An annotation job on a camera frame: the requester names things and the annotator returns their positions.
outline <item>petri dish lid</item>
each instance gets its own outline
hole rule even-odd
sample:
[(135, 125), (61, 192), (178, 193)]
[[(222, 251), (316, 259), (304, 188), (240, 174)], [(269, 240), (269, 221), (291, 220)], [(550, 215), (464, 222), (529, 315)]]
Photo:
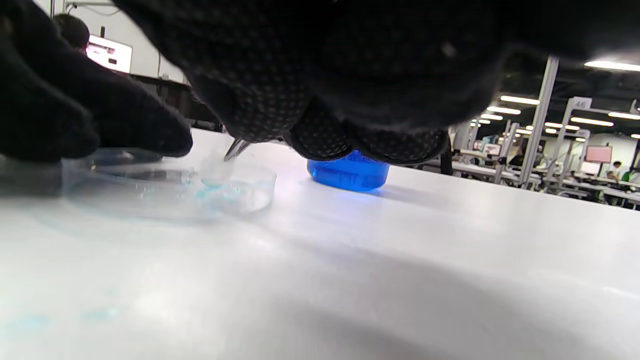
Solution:
[(69, 201), (116, 217), (208, 220), (244, 215), (273, 201), (276, 174), (235, 161), (191, 166), (188, 161), (133, 161), (130, 149), (99, 149), (63, 160), (62, 188)]

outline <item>blue bottle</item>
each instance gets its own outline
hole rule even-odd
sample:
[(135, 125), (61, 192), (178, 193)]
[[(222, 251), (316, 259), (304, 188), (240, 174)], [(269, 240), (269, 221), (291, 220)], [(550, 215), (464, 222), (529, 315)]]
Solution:
[(366, 158), (355, 150), (339, 160), (309, 160), (307, 170), (318, 183), (354, 192), (367, 192), (385, 184), (389, 164)]

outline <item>gloved hand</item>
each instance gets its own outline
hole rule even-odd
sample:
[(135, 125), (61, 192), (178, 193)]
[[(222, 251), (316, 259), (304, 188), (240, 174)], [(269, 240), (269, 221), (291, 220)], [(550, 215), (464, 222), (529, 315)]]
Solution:
[(640, 4), (114, 0), (230, 134), (415, 164), (483, 111), (514, 48), (584, 61), (638, 44)]
[(176, 111), (72, 50), (31, 0), (0, 2), (0, 154), (49, 162), (102, 146), (182, 156), (192, 143)]

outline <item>blue stain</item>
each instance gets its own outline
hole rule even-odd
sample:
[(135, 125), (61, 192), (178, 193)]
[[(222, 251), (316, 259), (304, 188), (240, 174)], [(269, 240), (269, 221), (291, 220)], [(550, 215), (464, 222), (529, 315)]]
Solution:
[(118, 309), (112, 307), (107, 309), (97, 309), (87, 311), (82, 314), (82, 318), (88, 321), (105, 321), (110, 320), (118, 315)]
[(0, 337), (33, 334), (46, 329), (51, 321), (44, 315), (29, 315), (14, 319), (0, 327)]

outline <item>white table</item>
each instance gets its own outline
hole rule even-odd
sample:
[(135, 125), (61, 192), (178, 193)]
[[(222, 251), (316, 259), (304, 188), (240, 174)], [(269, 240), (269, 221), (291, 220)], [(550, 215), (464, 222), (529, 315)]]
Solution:
[[(194, 136), (184, 161), (221, 135)], [(207, 225), (5, 192), (0, 359), (640, 357), (635, 211), (401, 167), (351, 193), (287, 147), (243, 157), (278, 172), (273, 207)]]

